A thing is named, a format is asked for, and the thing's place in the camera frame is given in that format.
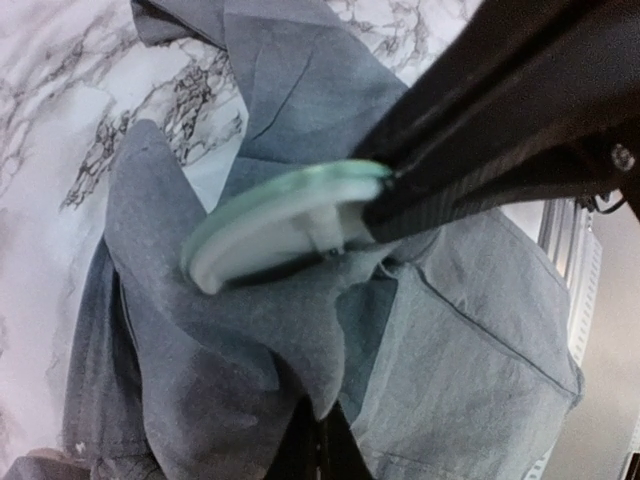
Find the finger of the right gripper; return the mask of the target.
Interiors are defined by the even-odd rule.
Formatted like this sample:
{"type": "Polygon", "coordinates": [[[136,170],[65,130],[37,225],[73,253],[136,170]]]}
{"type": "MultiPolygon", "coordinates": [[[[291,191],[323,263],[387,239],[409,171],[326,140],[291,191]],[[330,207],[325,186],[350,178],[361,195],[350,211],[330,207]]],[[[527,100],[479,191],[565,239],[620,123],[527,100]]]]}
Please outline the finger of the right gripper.
{"type": "Polygon", "coordinates": [[[485,162],[465,175],[425,162],[393,180],[366,206],[375,241],[389,243],[506,204],[593,197],[618,190],[639,213],[639,136],[593,134],[539,152],[516,165],[485,162]]]}
{"type": "Polygon", "coordinates": [[[356,155],[464,175],[639,108],[635,1],[486,1],[356,155]]]}

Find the grey button shirt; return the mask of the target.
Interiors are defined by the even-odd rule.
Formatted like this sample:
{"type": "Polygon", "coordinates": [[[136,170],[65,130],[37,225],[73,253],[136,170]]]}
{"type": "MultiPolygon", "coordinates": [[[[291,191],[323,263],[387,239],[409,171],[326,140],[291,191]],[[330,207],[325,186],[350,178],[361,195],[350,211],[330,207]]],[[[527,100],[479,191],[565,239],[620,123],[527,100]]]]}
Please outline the grey button shirt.
{"type": "Polygon", "coordinates": [[[336,403],[373,479],[517,479],[580,401],[569,297],[490,211],[281,280],[199,293],[204,210],[157,126],[118,153],[76,326],[64,448],[10,479],[264,479],[297,404],[336,403]]]}

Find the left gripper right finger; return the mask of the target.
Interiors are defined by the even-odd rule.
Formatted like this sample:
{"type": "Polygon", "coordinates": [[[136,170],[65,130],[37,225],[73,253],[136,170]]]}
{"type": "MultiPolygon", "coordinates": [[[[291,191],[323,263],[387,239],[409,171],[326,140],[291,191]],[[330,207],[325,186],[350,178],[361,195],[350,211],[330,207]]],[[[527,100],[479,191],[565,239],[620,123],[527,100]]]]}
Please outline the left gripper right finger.
{"type": "Polygon", "coordinates": [[[339,403],[324,419],[324,478],[373,480],[339,403]]]}

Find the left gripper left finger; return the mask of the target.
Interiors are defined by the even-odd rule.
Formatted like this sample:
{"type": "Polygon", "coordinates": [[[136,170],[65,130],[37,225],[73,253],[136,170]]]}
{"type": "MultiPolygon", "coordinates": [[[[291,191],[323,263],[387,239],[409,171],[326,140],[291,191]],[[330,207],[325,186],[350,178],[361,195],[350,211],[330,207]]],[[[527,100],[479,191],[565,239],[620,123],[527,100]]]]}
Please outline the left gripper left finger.
{"type": "Polygon", "coordinates": [[[324,424],[315,418],[311,401],[296,406],[265,480],[320,480],[325,478],[324,424]]]}

